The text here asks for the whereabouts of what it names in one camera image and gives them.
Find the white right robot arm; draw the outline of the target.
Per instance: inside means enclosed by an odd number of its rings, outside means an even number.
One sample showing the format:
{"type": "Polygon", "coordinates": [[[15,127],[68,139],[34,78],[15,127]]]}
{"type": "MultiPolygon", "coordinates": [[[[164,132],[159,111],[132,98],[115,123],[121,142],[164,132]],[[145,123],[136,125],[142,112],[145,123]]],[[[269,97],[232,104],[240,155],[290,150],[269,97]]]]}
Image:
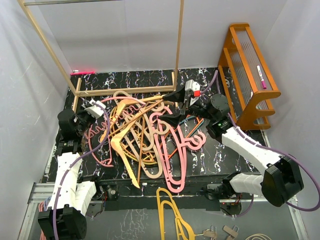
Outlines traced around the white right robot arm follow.
{"type": "Polygon", "coordinates": [[[174,128],[188,115],[209,120],[208,134],[248,160],[260,173],[231,173],[220,186],[208,190],[209,194],[233,199],[240,193],[248,193],[263,196],[273,206],[280,207],[303,190],[301,171],[293,159],[266,149],[238,126],[233,126],[225,95],[216,93],[207,102],[199,100],[201,95],[200,85],[194,80],[187,81],[183,87],[162,96],[164,101],[180,103],[179,112],[162,115],[159,119],[174,128]]]}

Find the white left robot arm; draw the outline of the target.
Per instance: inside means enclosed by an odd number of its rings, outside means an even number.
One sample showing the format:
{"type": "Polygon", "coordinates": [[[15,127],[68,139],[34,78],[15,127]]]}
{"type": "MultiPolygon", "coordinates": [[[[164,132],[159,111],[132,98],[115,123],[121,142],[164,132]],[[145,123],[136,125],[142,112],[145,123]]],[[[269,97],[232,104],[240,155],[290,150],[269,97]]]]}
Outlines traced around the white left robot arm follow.
{"type": "Polygon", "coordinates": [[[78,112],[64,109],[58,115],[59,130],[55,139],[58,167],[54,189],[38,223],[46,240],[82,240],[87,234],[86,213],[91,199],[103,195],[97,177],[78,177],[85,148],[87,129],[104,116],[106,106],[91,100],[78,112]]]}

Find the pink curved wire hanger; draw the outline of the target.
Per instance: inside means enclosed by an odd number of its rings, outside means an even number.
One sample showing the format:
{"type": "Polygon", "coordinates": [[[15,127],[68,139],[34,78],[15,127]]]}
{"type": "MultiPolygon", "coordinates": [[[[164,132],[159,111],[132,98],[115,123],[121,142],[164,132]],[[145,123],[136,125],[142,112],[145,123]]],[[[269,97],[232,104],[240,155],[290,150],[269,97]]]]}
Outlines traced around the pink curved wire hanger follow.
{"type": "Polygon", "coordinates": [[[91,156],[98,165],[104,168],[113,168],[115,165],[113,161],[112,148],[110,146],[110,137],[108,137],[107,140],[99,148],[93,151],[95,147],[93,146],[92,139],[94,139],[98,133],[98,131],[90,128],[85,134],[86,143],[89,150],[91,151],[91,156]]]}

